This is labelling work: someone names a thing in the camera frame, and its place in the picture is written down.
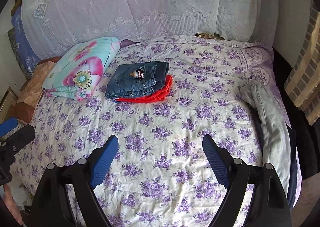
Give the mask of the blue denim kids pants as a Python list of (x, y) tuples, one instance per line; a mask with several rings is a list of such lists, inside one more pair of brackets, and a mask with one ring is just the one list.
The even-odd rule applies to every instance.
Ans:
[(106, 87), (105, 97), (141, 98), (165, 86), (168, 62), (144, 62), (119, 65)]

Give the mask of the orange brown pillow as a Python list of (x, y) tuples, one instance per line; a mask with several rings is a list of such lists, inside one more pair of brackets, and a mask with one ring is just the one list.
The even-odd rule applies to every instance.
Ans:
[(61, 57), (53, 57), (41, 61), (33, 71), (31, 80), (22, 90), (20, 97), (15, 105), (15, 117), (29, 124), (35, 113), (35, 109), (42, 98), (42, 85)]

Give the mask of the grey garment on bed edge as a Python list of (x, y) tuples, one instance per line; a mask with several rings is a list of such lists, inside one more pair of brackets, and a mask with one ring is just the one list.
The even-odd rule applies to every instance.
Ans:
[(260, 119), (263, 135), (263, 164), (272, 164), (284, 192), (290, 183), (291, 144), (286, 122), (273, 94), (263, 85), (252, 84), (240, 88), (242, 99), (253, 107)]

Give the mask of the teal pink floral folded blanket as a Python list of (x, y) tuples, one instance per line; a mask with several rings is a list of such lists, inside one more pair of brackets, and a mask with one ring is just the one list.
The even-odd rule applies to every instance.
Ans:
[(90, 98), (119, 50), (120, 41), (115, 37), (75, 45), (46, 77), (42, 85), (44, 94), (77, 101)]

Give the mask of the white lace curtain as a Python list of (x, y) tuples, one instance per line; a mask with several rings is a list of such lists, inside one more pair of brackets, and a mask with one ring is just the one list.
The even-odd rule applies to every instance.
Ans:
[(277, 19), (278, 0), (22, 0), (24, 32), (41, 59), (104, 36), (141, 42), (207, 33), (272, 45)]

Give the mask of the beige brick pattern cloth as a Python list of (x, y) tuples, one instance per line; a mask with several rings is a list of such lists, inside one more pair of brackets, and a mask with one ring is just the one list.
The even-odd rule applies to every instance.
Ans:
[(310, 125), (319, 119), (319, 10), (310, 8), (304, 42), (284, 87), (293, 104), (302, 110)]

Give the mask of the red white blue folded garment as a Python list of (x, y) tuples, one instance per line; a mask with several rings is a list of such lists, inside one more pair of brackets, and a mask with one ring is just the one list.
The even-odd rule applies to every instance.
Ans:
[(129, 102), (129, 103), (153, 103), (163, 101), (170, 93), (170, 89), (173, 83), (173, 76), (167, 75), (165, 78), (165, 85), (162, 89), (159, 89), (151, 95), (140, 98), (116, 98), (115, 102)]

